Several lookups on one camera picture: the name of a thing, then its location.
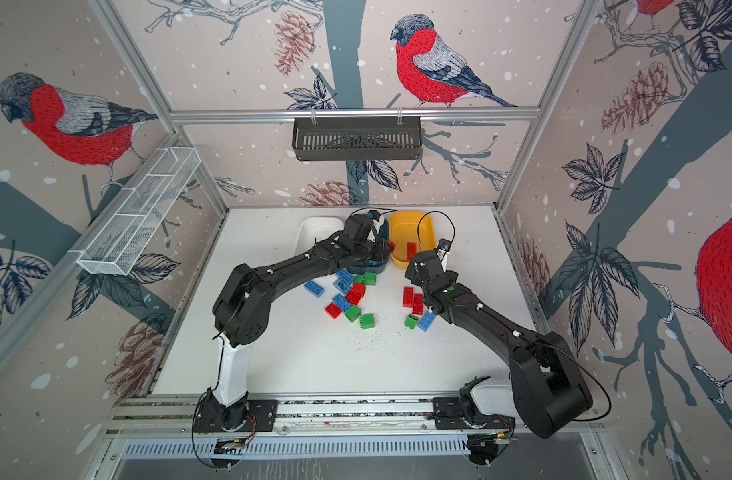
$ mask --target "bird head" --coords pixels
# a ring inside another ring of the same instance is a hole
[[[34,121],[34,113],[30,105],[30,95],[45,82],[33,74],[14,73],[0,82],[0,109],[6,120]]]
[[[409,43],[409,40],[411,40],[411,37],[413,37],[413,34],[419,30],[434,29],[435,25],[433,25],[433,21],[427,15],[406,15],[395,24],[393,33],[390,35],[390,40],[396,40],[401,47],[405,47]]]

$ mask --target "toy building block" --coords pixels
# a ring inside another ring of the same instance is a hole
[[[417,326],[418,322],[419,319],[416,316],[409,314],[409,316],[406,317],[404,325],[409,327],[411,330],[414,330],[414,327]]]
[[[309,282],[304,284],[304,290],[312,293],[314,296],[321,298],[321,295],[323,294],[323,288],[322,286],[318,285],[317,283],[310,280]]]
[[[419,319],[419,329],[426,332],[427,329],[429,329],[429,326],[433,324],[433,320],[435,320],[436,316],[437,315],[432,312],[426,312],[422,315],[422,318]]]
[[[363,296],[366,294],[366,286],[362,283],[353,283],[353,289],[351,292],[355,292],[360,296]]]
[[[407,306],[409,308],[413,307],[413,287],[412,286],[405,286],[403,288],[403,306]]]
[[[344,299],[347,300],[351,305],[357,305],[361,302],[361,299],[363,298],[363,295],[356,292],[355,290],[350,290],[350,293],[348,293]]]
[[[342,312],[347,312],[352,306],[350,302],[344,299],[344,296],[341,293],[338,293],[337,296],[333,298],[332,302],[334,305],[338,306],[339,310]]]
[[[424,313],[424,303],[422,303],[422,294],[421,293],[414,293],[414,304],[413,304],[413,310],[411,312],[414,315],[421,315]]]
[[[347,270],[340,270],[337,272],[337,276],[340,278],[340,280],[344,280],[347,283],[352,283],[355,281],[355,275],[351,274]]]
[[[343,295],[350,293],[350,290],[353,288],[352,284],[348,283],[345,279],[339,280],[338,282],[334,283],[333,286]]]
[[[366,272],[365,274],[363,274],[363,280],[363,283],[366,285],[376,285],[377,274],[375,274],[374,272]]]
[[[337,318],[339,314],[342,313],[342,309],[334,305],[333,303],[329,303],[326,307],[326,313],[331,315],[331,318]]]
[[[361,309],[353,305],[347,312],[344,313],[344,316],[347,317],[349,321],[354,322],[356,318],[361,316]]]
[[[361,329],[372,329],[376,326],[376,323],[373,321],[373,313],[368,313],[367,315],[361,316]]]
[[[417,244],[414,242],[409,242],[408,245],[406,245],[406,260],[411,260],[411,258],[417,254]]]

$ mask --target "white table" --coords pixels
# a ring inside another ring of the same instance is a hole
[[[293,256],[297,232],[310,216],[346,218],[340,208],[236,209],[227,218],[190,308],[181,323],[154,394],[201,394],[219,365],[219,340],[211,307],[238,264],[264,266]],[[418,207],[415,210],[432,210]],[[444,206],[457,227],[448,269],[459,273],[489,306],[521,326],[534,324],[513,266],[488,206]],[[436,237],[451,238],[451,226],[434,215]],[[391,263],[368,286],[361,309],[374,313],[376,328],[361,330],[344,315],[323,309],[338,293],[333,276],[316,280],[326,289],[317,299],[299,286],[275,300],[269,326],[255,341],[248,372],[251,393],[419,393],[458,390],[475,376],[506,379],[503,360],[467,331],[438,317],[427,332],[403,325],[403,287],[410,286]]]

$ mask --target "yellow bin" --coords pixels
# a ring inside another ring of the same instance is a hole
[[[416,210],[399,210],[390,216],[390,241],[395,244],[395,250],[390,257],[393,264],[401,270],[409,267],[406,247],[410,242],[417,244],[417,253],[419,253],[417,224],[424,214],[424,212]],[[433,218],[429,215],[424,217],[419,226],[419,238],[422,239],[422,251],[435,248]]]

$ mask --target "robotic arm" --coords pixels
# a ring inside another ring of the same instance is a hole
[[[377,235],[374,221],[379,219],[375,210],[352,215],[344,230],[315,243],[304,254],[255,269],[246,264],[235,267],[212,309],[223,351],[217,382],[199,402],[198,412],[217,418],[225,431],[241,427],[251,343],[267,328],[271,303],[319,276],[364,261],[385,260],[392,247]],[[592,406],[590,390],[571,361],[566,341],[554,332],[542,336],[524,329],[483,304],[457,283],[456,272],[443,270],[441,257],[449,247],[450,242],[441,240],[436,250],[415,255],[406,278],[422,288],[424,303],[432,312],[472,333],[509,363],[515,408],[536,435],[550,437]],[[543,372],[540,367],[550,370]]]

